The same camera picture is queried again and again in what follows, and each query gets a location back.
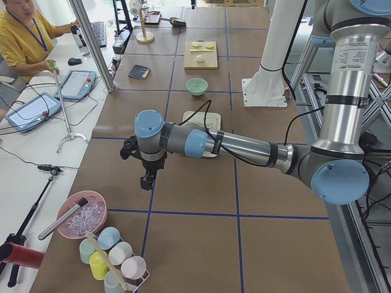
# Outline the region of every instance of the brown table surface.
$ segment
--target brown table surface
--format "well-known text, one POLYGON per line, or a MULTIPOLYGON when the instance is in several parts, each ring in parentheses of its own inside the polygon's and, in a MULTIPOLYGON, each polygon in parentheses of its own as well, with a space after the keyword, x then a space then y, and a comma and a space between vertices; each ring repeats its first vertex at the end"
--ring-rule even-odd
MULTIPOLYGON (((142 110, 178 123, 212 99, 210 112, 221 114, 223 130, 277 143, 298 114, 289 100, 287 108, 243 104, 241 79, 258 71, 267 10, 177 7, 162 14, 185 19, 187 28, 161 21, 147 28, 153 43, 132 37, 114 80, 118 89, 107 97, 70 194, 95 190, 105 197, 105 226, 117 227, 147 262, 151 275, 142 293, 349 292, 324 203, 298 180, 227 156, 169 154, 154 191, 139 187, 141 162, 123 161, 119 151, 142 110), (183 69, 191 40, 216 41, 219 69, 183 69), (127 76, 136 63, 152 69, 146 80, 127 76), (209 83, 198 98, 185 86, 194 77, 209 83)), ((288 141, 306 143, 300 121, 288 141)), ((54 234, 31 292, 104 292, 80 261, 79 243, 54 234)))

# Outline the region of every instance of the black tripod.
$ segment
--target black tripod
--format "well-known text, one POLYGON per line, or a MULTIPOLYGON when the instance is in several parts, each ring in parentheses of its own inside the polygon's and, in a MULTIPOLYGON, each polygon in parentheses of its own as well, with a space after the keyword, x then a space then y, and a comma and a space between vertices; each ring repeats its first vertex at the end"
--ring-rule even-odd
MULTIPOLYGON (((50 165, 38 166, 38 169, 43 170, 43 171, 50 171, 51 176, 49 177, 45 188, 42 190, 40 196, 38 197, 38 200, 32 205, 27 217, 23 221, 18 232, 16 232, 16 234, 14 234, 14 233, 9 234, 7 239, 5 240, 5 243, 12 242, 14 244, 18 244, 18 245, 22 245, 22 246, 24 245, 24 243, 27 239, 25 236, 22 235, 24 232, 24 229, 26 229, 32 216, 34 215, 35 211, 38 209, 38 204, 39 204, 43 194, 46 192, 49 184, 54 180, 55 176, 59 175, 62 172, 62 170, 60 168, 53 167, 50 165)), ((2 274, 2 271, 4 270, 6 264, 7 264, 6 262, 0 262, 0 275, 2 274)), ((10 280, 8 282, 8 287, 14 287, 14 285, 16 285, 16 279, 18 278, 18 272, 19 272, 19 265, 14 264, 12 266, 11 276, 10 276, 10 280)))

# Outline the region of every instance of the keyboard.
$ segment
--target keyboard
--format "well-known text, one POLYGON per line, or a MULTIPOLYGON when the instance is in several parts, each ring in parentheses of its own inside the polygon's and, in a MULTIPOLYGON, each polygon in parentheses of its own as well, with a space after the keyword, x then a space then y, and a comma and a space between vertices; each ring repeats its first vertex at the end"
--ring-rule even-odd
POLYGON ((108 43, 106 38, 106 24, 103 21, 94 21, 91 23, 91 28, 99 47, 106 47, 108 43))

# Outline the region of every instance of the blue joint cap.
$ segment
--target blue joint cap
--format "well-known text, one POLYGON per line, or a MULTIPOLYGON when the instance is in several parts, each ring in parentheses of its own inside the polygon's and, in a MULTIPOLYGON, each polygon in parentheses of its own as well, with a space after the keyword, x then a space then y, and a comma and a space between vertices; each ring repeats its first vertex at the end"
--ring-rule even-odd
POLYGON ((369 175, 357 161, 342 159, 324 164, 311 179, 311 189, 331 204, 349 204, 364 195, 369 175))
POLYGON ((207 137, 208 134, 199 129, 190 132, 185 142, 186 157, 196 157, 197 159, 200 159, 205 151, 207 137))
POLYGON ((134 133, 141 139, 153 137, 163 128, 163 117, 154 110, 140 112, 134 119, 134 133))
POLYGON ((333 47, 335 47, 335 42, 330 37, 322 37, 319 35, 312 35, 311 42, 314 45, 314 47, 317 47, 317 48, 333 48, 333 47))
POLYGON ((359 12, 371 16, 386 16, 391 14, 390 0, 349 0, 359 12))

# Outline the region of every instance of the white desk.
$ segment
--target white desk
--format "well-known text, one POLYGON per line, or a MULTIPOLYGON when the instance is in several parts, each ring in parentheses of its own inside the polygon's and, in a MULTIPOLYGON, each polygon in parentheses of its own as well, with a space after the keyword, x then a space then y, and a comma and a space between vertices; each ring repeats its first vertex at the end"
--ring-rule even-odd
MULTIPOLYGON (((103 48, 102 53, 106 63, 109 64, 114 56, 111 45, 108 44, 107 48, 103 48)), ((100 75, 92 56, 80 56, 71 34, 66 34, 58 38, 58 44, 54 47, 49 58, 57 61, 57 66, 60 68, 60 81, 72 69, 95 70, 97 75, 100 75), (68 66, 67 61, 70 57, 80 57, 82 64, 73 67, 68 66)), ((43 82, 54 82, 53 74, 48 71, 42 72, 32 78, 30 84, 43 82)), ((56 86, 35 88, 38 92, 48 92, 50 94, 56 91, 56 86)), ((87 139, 90 139, 106 95, 107 91, 104 83, 100 81, 90 93, 90 96, 97 100, 97 102, 86 97, 78 104, 67 108, 69 122, 76 124, 98 103, 98 106, 79 125, 71 126, 73 132, 82 133, 87 139)), ((35 96, 37 96, 36 92, 31 88, 27 88, 18 100, 26 102, 35 96)), ((64 115, 60 112, 55 117, 63 118, 64 115)), ((5 119, 0 123, 1 129, 9 126, 9 123, 5 119)), ((0 138, 3 140, 0 147, 19 155, 26 161, 38 164, 79 167, 87 144, 83 139, 74 139, 65 142, 62 147, 62 152, 57 154, 58 144, 66 135, 67 129, 65 122, 58 119, 51 119, 26 134, 14 133, 4 136, 0 135, 0 138)), ((38 170, 34 165, 25 164, 17 157, 3 150, 0 150, 0 166, 0 215, 2 222, 0 227, 0 242, 4 242, 10 233, 16 233, 18 231, 24 218, 48 182, 50 174, 38 170)), ((76 170, 63 168, 63 172, 55 177, 54 181, 49 185, 49 188, 40 201, 37 211, 23 233, 27 237, 26 247, 46 251, 50 237, 47 237, 44 241, 40 241, 38 240, 38 235, 55 221, 61 204, 68 196, 76 172, 76 170)), ((0 276, 0 291, 5 292, 7 290, 9 293, 29 292, 38 270, 20 267, 18 284, 13 288, 7 288, 11 268, 12 265, 8 264, 0 276)))

